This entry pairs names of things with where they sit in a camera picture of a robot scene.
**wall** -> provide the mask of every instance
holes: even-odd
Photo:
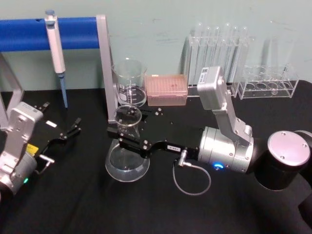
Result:
[[[257,39],[253,63],[273,31],[290,38],[279,47],[281,63],[291,61],[312,82],[311,0],[1,0],[0,19],[43,18],[45,9],[59,17],[106,14],[114,61],[138,58],[150,74],[178,72],[185,37],[197,22],[247,26]],[[4,55],[26,90],[59,88],[49,51]],[[98,50],[64,51],[64,58],[69,89],[102,87]],[[9,90],[3,79],[0,87]]]

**black table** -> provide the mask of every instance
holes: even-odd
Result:
[[[176,155],[157,152],[148,173],[137,182],[113,180],[104,167],[111,144],[106,133],[104,91],[69,90],[69,110],[62,108],[60,91],[26,92],[31,104],[51,102],[45,118],[61,127],[82,118],[82,132],[47,155],[56,163],[42,176],[29,179],[14,199],[0,209],[1,233],[218,233],[312,234],[301,219],[298,204],[311,189],[299,175],[281,192],[261,187],[254,175],[228,171],[211,173],[212,186],[202,196],[181,193],[172,179]],[[255,137],[279,130],[312,131],[312,84],[301,81],[293,98],[234,100],[236,115],[253,127]],[[164,107],[165,114],[186,124],[217,127],[198,98],[186,106]],[[4,134],[1,134],[1,149]],[[192,169],[177,170],[186,189],[204,188],[206,178]]]

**pipette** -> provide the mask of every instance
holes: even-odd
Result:
[[[59,77],[64,106],[67,109],[68,104],[65,86],[65,63],[62,51],[62,44],[60,42],[58,17],[55,16],[53,10],[47,10],[45,11],[45,13],[47,16],[44,19],[44,21],[48,34],[54,70],[57,76]]]

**pipette tip box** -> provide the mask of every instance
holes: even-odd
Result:
[[[151,75],[145,80],[149,106],[183,106],[187,99],[184,75]]]

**cable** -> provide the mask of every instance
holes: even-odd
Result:
[[[193,194],[193,193],[189,193],[189,192],[183,190],[183,189],[178,185],[178,183],[177,183],[177,181],[176,181],[176,174],[175,174],[175,165],[176,165],[177,160],[178,160],[178,159],[175,159],[174,162],[173,162],[173,164],[172,164],[172,174],[173,174],[174,182],[175,182],[175,185],[177,186],[177,188],[178,188],[181,192],[183,192],[184,194],[190,195],[190,196],[199,196],[199,195],[203,195],[204,193],[206,193],[206,192],[210,189],[210,186],[211,186],[211,176],[210,176],[210,174],[209,174],[204,168],[198,167],[198,166],[195,166],[195,165],[192,165],[192,164],[190,164],[190,167],[193,167],[193,168],[195,168],[195,169],[199,169],[199,170],[203,171],[203,172],[208,176],[208,179],[209,179],[208,187],[207,187],[204,191],[202,191],[202,192],[194,193],[194,194]]]

